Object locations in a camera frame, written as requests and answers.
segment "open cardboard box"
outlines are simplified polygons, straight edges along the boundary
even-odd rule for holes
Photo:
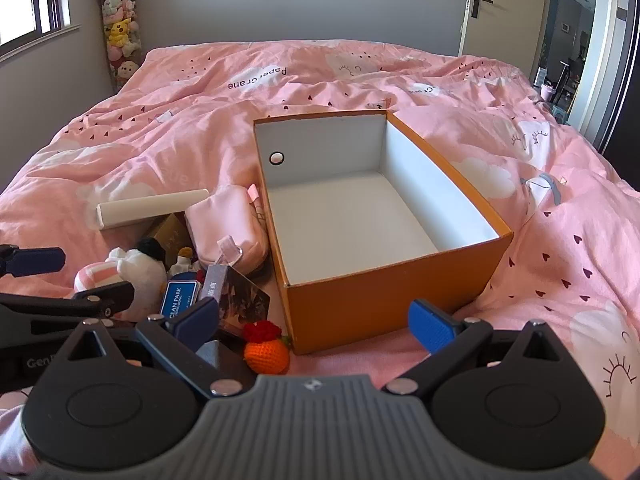
[[[258,120],[255,139],[297,354],[406,327],[416,298],[454,312],[482,292],[513,238],[391,112]]]

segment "door handle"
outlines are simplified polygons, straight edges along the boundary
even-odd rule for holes
[[[473,7],[471,9],[471,17],[478,18],[478,10],[480,9],[480,2],[486,2],[488,4],[492,4],[493,0],[474,0]]]

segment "bed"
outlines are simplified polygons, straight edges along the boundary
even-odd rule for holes
[[[496,328],[551,323],[596,389],[607,427],[593,464],[613,479],[640,463],[640,196],[571,127],[558,125],[516,68],[358,41],[216,43],[150,52],[125,87],[62,128],[0,196],[2,240],[60,246],[62,272],[0,290],[63,297],[75,273],[142,234],[98,231],[98,203],[258,175],[252,121],[390,109],[490,201],[515,238],[484,293],[457,316]],[[271,283],[270,318],[284,325]],[[309,356],[291,374],[367,373],[376,386],[425,357],[407,330]],[[0,464],[33,468],[0,399]]]

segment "beige door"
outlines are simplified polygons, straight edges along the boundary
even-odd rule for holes
[[[540,57],[547,8],[548,0],[466,0],[460,54],[499,59],[529,76]]]

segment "window sill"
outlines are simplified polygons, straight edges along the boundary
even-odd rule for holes
[[[17,54],[21,54],[30,48],[44,43],[45,41],[52,40],[53,38],[57,38],[62,36],[63,34],[67,34],[68,32],[73,32],[74,30],[78,30],[81,25],[70,25],[69,27],[60,28],[60,30],[54,30],[53,32],[48,32],[43,36],[40,36],[36,40],[30,41],[29,43],[25,43],[24,45],[19,46],[18,48],[14,48],[11,52],[7,52],[3,56],[0,56],[0,63],[6,61],[7,59],[16,56]]]

